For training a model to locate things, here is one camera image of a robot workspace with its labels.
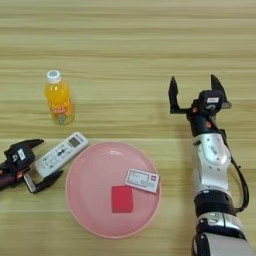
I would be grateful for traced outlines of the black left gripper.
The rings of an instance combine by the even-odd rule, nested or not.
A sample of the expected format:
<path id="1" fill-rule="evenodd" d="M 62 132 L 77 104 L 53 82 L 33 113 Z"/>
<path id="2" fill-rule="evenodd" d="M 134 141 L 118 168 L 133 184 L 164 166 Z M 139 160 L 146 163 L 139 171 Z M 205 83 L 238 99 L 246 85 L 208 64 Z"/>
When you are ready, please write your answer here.
<path id="1" fill-rule="evenodd" d="M 13 147 L 28 146 L 30 148 L 34 148 L 42 143 L 42 139 L 32 139 L 18 142 L 14 144 Z M 30 167 L 21 167 L 20 169 L 17 169 L 15 166 L 7 166 L 5 163 L 0 164 L 0 191 L 7 187 L 16 187 L 20 183 L 24 182 L 31 193 L 41 192 L 53 185 L 63 173 L 62 170 L 58 170 L 35 185 L 29 175 L 29 170 Z"/>

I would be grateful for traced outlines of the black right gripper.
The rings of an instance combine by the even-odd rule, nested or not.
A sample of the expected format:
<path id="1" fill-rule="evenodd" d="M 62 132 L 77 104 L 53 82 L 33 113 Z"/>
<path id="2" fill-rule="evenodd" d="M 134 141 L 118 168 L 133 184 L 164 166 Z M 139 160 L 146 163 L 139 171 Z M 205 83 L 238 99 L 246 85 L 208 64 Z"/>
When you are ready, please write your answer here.
<path id="1" fill-rule="evenodd" d="M 215 75 L 211 75 L 211 88 L 213 90 L 221 91 L 224 96 L 224 101 L 227 102 L 224 87 Z M 193 136 L 209 133 L 222 133 L 222 130 L 217 127 L 215 122 L 216 114 L 221 109 L 230 109 L 232 106 L 230 102 L 223 103 L 215 110 L 205 109 L 200 106 L 198 102 L 193 102 L 189 108 L 180 108 L 177 101 L 178 86 L 175 77 L 171 78 L 168 95 L 170 102 L 170 113 L 185 114 L 190 123 L 191 133 Z"/>

